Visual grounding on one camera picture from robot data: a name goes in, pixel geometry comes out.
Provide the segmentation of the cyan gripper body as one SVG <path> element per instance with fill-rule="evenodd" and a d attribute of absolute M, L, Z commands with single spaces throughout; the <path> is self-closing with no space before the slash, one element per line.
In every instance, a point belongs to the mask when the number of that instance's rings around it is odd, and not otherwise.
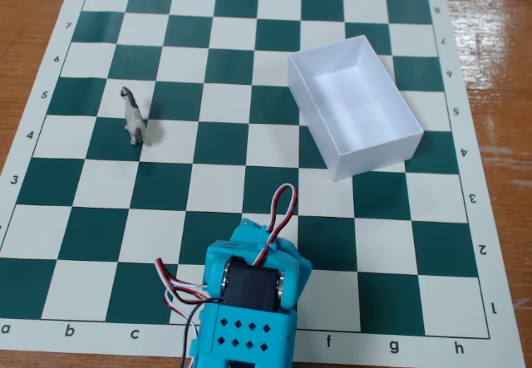
<path fill-rule="evenodd" d="M 266 241 L 270 234 L 267 232 L 265 225 L 257 224 L 247 218 L 243 218 L 239 226 L 234 230 L 230 241 L 238 244 L 243 244 L 246 248 L 252 251 L 254 256 L 258 256 L 265 248 Z M 286 252 L 292 256 L 298 255 L 298 250 L 295 245 L 289 240 L 281 237 L 276 237 L 269 245 L 269 248 L 274 251 Z"/>

